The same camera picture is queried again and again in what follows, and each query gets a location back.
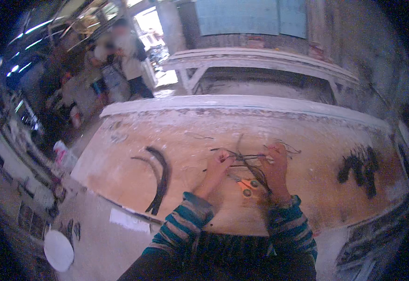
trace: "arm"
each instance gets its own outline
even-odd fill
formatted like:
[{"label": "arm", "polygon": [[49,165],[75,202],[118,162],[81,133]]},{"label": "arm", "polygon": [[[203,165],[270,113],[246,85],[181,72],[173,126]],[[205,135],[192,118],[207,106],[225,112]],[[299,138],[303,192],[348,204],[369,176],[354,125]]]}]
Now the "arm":
[{"label": "arm", "polygon": [[307,218],[300,210],[301,200],[291,196],[286,187],[287,155],[284,145],[269,147],[274,163],[260,157],[269,187],[272,189],[268,211],[268,232],[277,254],[310,255],[317,259],[317,246],[312,238]]},{"label": "arm", "polygon": [[183,193],[182,203],[165,218],[159,233],[118,281],[166,280],[178,274],[184,253],[214,217],[212,205],[206,199],[233,161],[234,158],[221,150],[208,159],[202,184],[192,193]]}]

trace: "jeans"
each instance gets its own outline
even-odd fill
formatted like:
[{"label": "jeans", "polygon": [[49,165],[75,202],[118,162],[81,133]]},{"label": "jeans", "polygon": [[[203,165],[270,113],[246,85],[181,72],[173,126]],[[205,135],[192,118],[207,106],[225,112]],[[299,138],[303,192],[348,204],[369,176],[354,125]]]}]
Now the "jeans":
[{"label": "jeans", "polygon": [[135,93],[140,94],[143,98],[154,98],[151,90],[145,85],[142,76],[136,77],[134,79],[128,80],[129,88],[131,90],[131,95]]}]

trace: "scissors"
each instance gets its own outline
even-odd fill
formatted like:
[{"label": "scissors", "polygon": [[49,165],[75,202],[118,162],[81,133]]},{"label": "scissors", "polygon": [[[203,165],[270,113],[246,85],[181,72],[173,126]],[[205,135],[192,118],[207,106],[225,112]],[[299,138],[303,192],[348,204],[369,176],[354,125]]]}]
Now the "scissors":
[{"label": "scissors", "polygon": [[259,186],[259,183],[255,180],[246,180],[246,179],[241,179],[238,176],[229,174],[228,175],[230,178],[234,179],[239,186],[242,188],[242,195],[245,198],[248,198],[252,195],[252,189],[257,189]]}]

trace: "striped sweater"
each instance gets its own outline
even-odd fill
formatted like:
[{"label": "striped sweater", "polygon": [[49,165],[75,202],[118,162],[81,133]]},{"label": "striped sweater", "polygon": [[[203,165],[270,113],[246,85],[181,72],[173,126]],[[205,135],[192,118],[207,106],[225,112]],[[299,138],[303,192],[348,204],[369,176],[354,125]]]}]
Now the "striped sweater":
[{"label": "striped sweater", "polygon": [[[317,258],[316,243],[300,204],[300,198],[294,195],[289,208],[272,206],[268,211],[267,229],[277,255],[308,256],[313,267]],[[211,204],[192,193],[184,192],[183,202],[165,218],[159,233],[119,280],[167,280],[168,276],[178,274],[181,270],[179,261],[190,253],[202,228],[213,217]]]}]

